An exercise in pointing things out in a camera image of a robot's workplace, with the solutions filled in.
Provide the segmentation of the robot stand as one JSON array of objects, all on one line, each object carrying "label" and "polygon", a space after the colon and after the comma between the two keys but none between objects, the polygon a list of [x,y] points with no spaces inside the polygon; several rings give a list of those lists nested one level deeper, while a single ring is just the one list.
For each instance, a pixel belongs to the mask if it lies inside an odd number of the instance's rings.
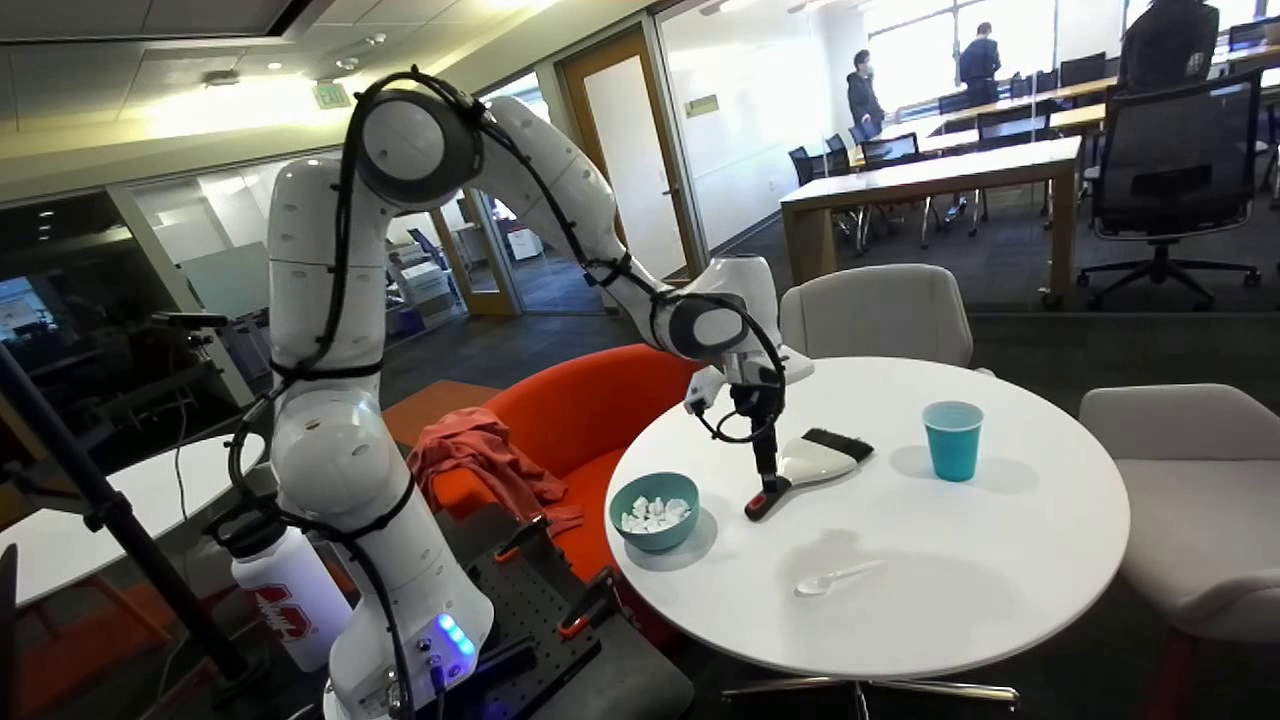
[{"label": "robot stand", "polygon": [[557,633],[586,582],[550,539],[492,560],[521,524],[412,496],[344,530],[361,600],[332,647],[324,720],[681,720],[692,683],[623,609]]}]

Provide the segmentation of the row of black office chairs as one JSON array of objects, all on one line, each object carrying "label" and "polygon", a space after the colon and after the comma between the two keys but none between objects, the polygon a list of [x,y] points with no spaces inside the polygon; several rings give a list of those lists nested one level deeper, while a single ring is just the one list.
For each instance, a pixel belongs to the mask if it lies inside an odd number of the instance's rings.
[{"label": "row of black office chairs", "polygon": [[[1023,95],[1011,101],[1002,101],[987,108],[973,108],[960,110],[941,117],[927,118],[915,124],[906,124],[893,129],[887,136],[877,137],[860,143],[849,150],[844,160],[849,161],[847,169],[835,169],[828,167],[826,176],[849,176],[861,172],[878,170],[888,167],[905,165],[915,161],[933,160],[941,158],[961,156],[970,152],[980,152],[1010,146],[1019,146],[1038,141],[1079,137],[1084,129],[1098,127],[1105,111],[1097,102],[1092,102],[1079,109],[1066,111],[1053,109],[1057,101],[1078,100],[1087,95],[1098,95],[1114,85],[1112,77],[1093,79],[1091,82],[1069,85],[1065,88],[1051,88],[1046,92]],[[1052,190],[1047,181],[1032,184],[1043,186],[1042,213],[1051,220]],[[986,222],[986,213],[982,200],[988,190],[966,190],[954,193],[974,193],[972,213],[977,223]],[[925,210],[933,210],[933,197],[902,201],[923,201]],[[854,213],[852,246],[863,249],[865,242],[867,223],[873,208],[881,205],[867,205],[859,208],[841,209],[833,213],[833,231],[836,241],[835,217],[840,211]]]}]

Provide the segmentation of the pink cloth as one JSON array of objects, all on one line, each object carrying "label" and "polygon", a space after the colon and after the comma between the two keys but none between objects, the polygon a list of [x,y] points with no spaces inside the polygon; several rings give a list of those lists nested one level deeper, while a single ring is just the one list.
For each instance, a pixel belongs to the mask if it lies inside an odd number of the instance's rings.
[{"label": "pink cloth", "polygon": [[544,516],[558,536],[584,524],[568,486],[509,442],[509,428],[485,407],[465,407],[425,427],[410,473],[431,510],[466,518],[497,505],[520,521]]}]

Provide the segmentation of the white water bottle black lid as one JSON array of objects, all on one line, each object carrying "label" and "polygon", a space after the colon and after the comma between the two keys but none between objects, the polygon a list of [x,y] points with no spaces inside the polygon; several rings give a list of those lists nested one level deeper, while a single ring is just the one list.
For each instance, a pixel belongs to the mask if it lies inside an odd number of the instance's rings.
[{"label": "white water bottle black lid", "polygon": [[230,574],[303,673],[325,667],[352,606],[308,537],[247,505],[205,529],[230,556]]}]

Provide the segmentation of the heap of white pieces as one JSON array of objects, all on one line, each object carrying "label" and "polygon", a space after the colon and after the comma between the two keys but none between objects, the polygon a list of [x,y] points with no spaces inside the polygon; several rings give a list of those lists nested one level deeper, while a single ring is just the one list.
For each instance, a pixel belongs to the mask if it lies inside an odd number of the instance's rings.
[{"label": "heap of white pieces", "polygon": [[692,506],[684,498],[648,498],[637,496],[618,516],[621,530],[634,534],[655,534],[678,527],[692,515]]}]

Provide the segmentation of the black office chair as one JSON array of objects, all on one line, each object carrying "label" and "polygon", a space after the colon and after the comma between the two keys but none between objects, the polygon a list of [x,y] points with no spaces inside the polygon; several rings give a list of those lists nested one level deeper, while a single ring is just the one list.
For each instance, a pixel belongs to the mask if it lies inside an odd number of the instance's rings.
[{"label": "black office chair", "polygon": [[1174,281],[1196,295],[1194,310],[1208,311],[1216,299],[1194,270],[1238,274],[1247,288],[1261,284],[1257,266],[1176,259],[1171,249],[1184,240],[1234,231],[1251,219],[1262,78],[1263,70],[1253,69],[1108,100],[1105,146],[1091,181],[1091,229],[1102,241],[1142,242],[1152,255],[1083,266],[1076,273],[1080,288],[1101,273],[1120,275],[1089,290],[1089,310],[1138,281]]}]

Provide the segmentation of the white round table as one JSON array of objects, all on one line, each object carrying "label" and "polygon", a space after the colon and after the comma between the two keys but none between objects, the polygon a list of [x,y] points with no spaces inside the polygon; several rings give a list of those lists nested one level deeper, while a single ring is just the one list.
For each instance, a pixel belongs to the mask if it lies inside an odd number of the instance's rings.
[{"label": "white round table", "polygon": [[[232,492],[230,436],[198,439],[108,477],[156,541],[179,530]],[[91,532],[78,515],[38,510],[0,532],[0,550],[18,547],[17,605],[41,601],[125,557],[109,530]]]}]

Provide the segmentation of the long wooden table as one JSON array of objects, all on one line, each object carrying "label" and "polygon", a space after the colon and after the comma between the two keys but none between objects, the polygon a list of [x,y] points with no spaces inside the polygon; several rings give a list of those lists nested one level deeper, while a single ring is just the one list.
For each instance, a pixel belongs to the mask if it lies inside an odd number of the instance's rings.
[{"label": "long wooden table", "polygon": [[837,272],[832,222],[837,210],[1047,181],[1052,190],[1050,274],[1039,295],[1044,307],[1059,310],[1075,290],[1080,154],[1082,138],[1065,137],[814,179],[781,201],[791,281],[801,284]]}]

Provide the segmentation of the white dust brush black bristles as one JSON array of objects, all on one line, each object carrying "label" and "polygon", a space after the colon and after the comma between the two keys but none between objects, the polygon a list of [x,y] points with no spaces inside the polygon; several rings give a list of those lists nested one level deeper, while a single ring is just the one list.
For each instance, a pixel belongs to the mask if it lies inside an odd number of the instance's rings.
[{"label": "white dust brush black bristles", "polygon": [[780,448],[773,430],[751,443],[762,488],[745,505],[750,521],[762,521],[788,495],[845,477],[865,464],[876,448],[852,438],[812,428]]}]

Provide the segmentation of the white plastic spoon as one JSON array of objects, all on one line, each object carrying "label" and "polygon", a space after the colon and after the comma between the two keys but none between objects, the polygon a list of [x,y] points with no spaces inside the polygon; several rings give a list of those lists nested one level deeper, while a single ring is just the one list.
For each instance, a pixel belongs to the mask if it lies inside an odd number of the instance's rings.
[{"label": "white plastic spoon", "polygon": [[884,560],[860,562],[856,566],[827,571],[801,579],[795,587],[797,597],[818,597],[828,594],[840,582],[851,580],[884,565]]}]

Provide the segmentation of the orange black clamp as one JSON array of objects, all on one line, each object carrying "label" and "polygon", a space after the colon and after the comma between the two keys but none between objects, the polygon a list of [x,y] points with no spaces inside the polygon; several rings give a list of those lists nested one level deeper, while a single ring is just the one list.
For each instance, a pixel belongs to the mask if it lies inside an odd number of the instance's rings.
[{"label": "orange black clamp", "polygon": [[550,519],[540,512],[531,520],[521,524],[511,537],[499,544],[492,553],[495,564],[506,564],[521,555],[530,543],[541,543],[550,539]]},{"label": "orange black clamp", "polygon": [[570,601],[556,626],[557,633],[563,641],[571,641],[622,607],[614,569],[605,566]]}]

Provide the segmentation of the teal bowl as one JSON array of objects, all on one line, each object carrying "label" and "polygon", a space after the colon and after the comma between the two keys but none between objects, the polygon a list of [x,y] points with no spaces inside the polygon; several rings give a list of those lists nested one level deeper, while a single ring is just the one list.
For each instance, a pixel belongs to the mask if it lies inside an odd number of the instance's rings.
[{"label": "teal bowl", "polygon": [[[692,506],[692,515],[678,527],[662,533],[634,534],[623,532],[620,528],[618,516],[637,496],[684,498]],[[608,501],[605,520],[632,547],[646,553],[663,553],[682,544],[692,536],[698,527],[700,510],[700,493],[692,479],[673,471],[658,471],[637,477],[622,486]]]}]

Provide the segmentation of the blue plastic cup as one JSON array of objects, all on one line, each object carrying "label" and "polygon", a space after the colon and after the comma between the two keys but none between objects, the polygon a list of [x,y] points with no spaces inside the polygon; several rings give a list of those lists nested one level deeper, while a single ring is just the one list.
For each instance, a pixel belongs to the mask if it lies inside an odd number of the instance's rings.
[{"label": "blue plastic cup", "polygon": [[977,473],[983,410],[963,401],[929,404],[922,414],[934,474],[947,482],[968,482]]}]

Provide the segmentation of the wooden framed glass door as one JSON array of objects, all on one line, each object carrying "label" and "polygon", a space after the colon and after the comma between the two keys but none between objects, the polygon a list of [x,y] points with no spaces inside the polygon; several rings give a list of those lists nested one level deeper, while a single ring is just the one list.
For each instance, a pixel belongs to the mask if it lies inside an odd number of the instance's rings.
[{"label": "wooden framed glass door", "polygon": [[554,68],[579,143],[614,192],[620,241],[658,279],[687,284],[700,259],[645,24],[586,44]]}]

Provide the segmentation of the person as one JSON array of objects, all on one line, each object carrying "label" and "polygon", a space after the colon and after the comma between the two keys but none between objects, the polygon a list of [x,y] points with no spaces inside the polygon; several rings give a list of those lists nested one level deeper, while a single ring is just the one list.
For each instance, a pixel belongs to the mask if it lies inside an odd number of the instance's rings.
[{"label": "person", "polygon": [[846,78],[847,105],[852,119],[850,132],[855,143],[864,143],[883,129],[884,109],[876,94],[873,79],[870,50],[859,50],[854,56],[854,72]]},{"label": "person", "polygon": [[1204,0],[1151,0],[1123,37],[1117,91],[1151,94],[1210,76],[1220,12]]},{"label": "person", "polygon": [[982,106],[998,100],[996,74],[1001,68],[998,42],[992,37],[993,26],[982,22],[975,37],[966,45],[957,59],[960,81],[965,85],[969,108]]}]

